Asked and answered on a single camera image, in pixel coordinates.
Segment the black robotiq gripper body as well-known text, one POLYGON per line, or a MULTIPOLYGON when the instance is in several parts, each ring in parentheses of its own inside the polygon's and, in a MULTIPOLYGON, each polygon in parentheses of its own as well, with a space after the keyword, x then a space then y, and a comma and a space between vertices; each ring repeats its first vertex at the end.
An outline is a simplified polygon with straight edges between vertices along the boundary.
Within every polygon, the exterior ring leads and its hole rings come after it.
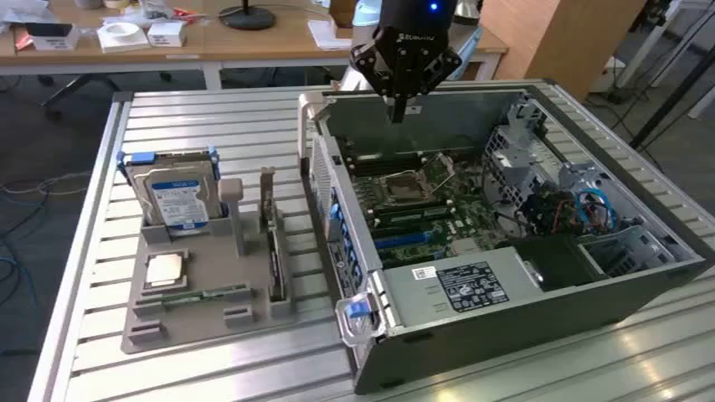
POLYGON ((373 40, 393 76, 396 95, 396 57, 401 49, 426 49, 441 53, 449 45, 452 1, 384 1, 373 40))

